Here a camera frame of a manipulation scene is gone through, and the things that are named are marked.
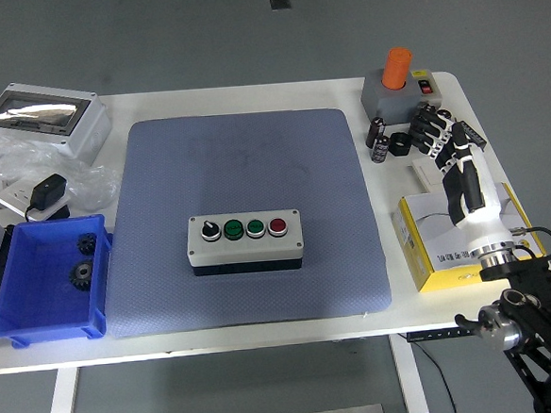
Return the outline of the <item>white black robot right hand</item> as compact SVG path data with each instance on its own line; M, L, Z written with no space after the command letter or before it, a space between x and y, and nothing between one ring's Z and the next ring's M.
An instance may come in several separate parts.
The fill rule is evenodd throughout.
M500 219L500 199L484 157L487 141L450 111L421 103L409 125L411 145L432 158L442 175L453 225L465 234L470 255L511 256L512 234Z

